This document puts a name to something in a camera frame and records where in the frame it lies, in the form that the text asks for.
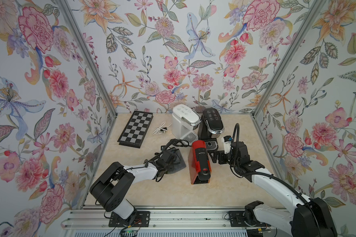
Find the grey cleaning cloth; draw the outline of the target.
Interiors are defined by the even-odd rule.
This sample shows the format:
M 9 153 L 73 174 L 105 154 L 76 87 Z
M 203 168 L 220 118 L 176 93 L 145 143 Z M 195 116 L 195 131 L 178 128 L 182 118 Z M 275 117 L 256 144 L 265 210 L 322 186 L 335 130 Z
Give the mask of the grey cleaning cloth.
M 166 174 L 174 174 L 186 168 L 182 154 L 177 148 L 164 151 L 156 163 Z

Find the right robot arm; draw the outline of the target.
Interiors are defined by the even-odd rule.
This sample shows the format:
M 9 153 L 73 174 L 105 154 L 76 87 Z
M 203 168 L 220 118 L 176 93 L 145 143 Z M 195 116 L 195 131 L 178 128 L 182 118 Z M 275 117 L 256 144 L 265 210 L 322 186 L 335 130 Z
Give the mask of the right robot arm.
M 311 198 L 274 176 L 261 163 L 250 159 L 243 142 L 225 142 L 225 151 L 210 152 L 214 163 L 229 165 L 238 178 L 264 189 L 279 201 L 285 210 L 272 208 L 262 201 L 254 201 L 244 207 L 241 220 L 249 227 L 268 224 L 292 237 L 336 237 L 337 230 L 327 203 L 321 198 Z

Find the red coffee machine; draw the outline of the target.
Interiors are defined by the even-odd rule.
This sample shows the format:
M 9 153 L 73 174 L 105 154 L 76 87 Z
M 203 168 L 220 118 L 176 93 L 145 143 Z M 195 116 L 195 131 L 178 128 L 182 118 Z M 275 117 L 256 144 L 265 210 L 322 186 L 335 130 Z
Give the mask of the red coffee machine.
M 188 156 L 188 167 L 192 185 L 210 182 L 212 171 L 204 141 L 197 140 L 192 143 Z

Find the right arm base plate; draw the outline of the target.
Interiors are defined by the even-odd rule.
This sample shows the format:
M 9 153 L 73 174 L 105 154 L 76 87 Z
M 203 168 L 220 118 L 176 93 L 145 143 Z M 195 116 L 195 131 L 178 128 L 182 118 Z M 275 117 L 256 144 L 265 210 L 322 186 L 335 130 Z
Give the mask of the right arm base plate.
M 257 221 L 254 216 L 246 215 L 245 211 L 229 211 L 224 219 L 230 222 L 231 227 L 270 227 L 269 224 Z

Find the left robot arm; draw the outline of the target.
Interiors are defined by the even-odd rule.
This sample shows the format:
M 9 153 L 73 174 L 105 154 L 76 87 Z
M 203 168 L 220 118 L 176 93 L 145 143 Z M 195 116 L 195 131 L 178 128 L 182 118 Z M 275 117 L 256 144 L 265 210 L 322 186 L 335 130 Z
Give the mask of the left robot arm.
M 156 154 L 142 165 L 123 166 L 112 163 L 105 172 L 91 185 L 90 194 L 95 198 L 95 205 L 100 205 L 107 212 L 114 212 L 124 221 L 135 219 L 135 207 L 125 199 L 130 187 L 145 180 L 159 182 L 167 174 L 174 174 L 186 168 L 186 163 L 178 149 L 170 149 Z

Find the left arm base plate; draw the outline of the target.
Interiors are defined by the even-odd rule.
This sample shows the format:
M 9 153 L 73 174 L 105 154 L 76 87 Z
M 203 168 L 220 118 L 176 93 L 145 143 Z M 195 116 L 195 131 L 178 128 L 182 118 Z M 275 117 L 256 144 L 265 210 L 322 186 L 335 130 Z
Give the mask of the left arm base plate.
M 121 218 L 115 212 L 109 217 L 109 227 L 149 227 L 150 211 L 135 211 L 127 219 Z

